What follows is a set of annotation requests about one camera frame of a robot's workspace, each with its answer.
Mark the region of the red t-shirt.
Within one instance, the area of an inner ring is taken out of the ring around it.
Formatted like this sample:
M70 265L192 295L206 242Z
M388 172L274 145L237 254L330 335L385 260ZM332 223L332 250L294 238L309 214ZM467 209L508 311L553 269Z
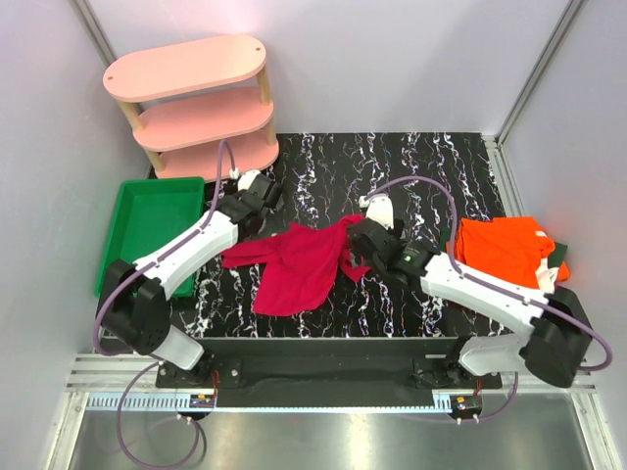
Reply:
M222 266L262 264L264 272L253 313L287 317L316 309L327 299L337 274L359 282L369 271L355 266L348 228L364 221L360 214L342 217L323 229L293 223L287 232L242 242L224 251Z

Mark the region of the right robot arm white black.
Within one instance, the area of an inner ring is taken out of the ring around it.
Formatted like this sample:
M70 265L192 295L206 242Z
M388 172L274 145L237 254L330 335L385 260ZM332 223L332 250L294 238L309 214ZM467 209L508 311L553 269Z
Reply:
M348 238L354 260L385 282L469 308L508 329L502 336L457 340L444 366L454 387L497 372L529 372L563 389L574 382L592 327L573 291L557 287L546 294L465 265L453 268L447 254L408 243L371 219L350 227Z

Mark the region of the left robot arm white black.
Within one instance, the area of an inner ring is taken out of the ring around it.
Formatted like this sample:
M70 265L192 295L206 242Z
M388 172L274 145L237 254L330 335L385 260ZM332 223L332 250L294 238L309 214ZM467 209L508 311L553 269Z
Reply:
M169 300L209 260L258 234L267 212L277 209L281 193L272 178L247 171L172 241L133 263L112 262L96 313L93 342L99 353L113 354L101 348L100 331L105 329L131 352L156 359L163 379L204 386L213 372L212 353L172 324Z

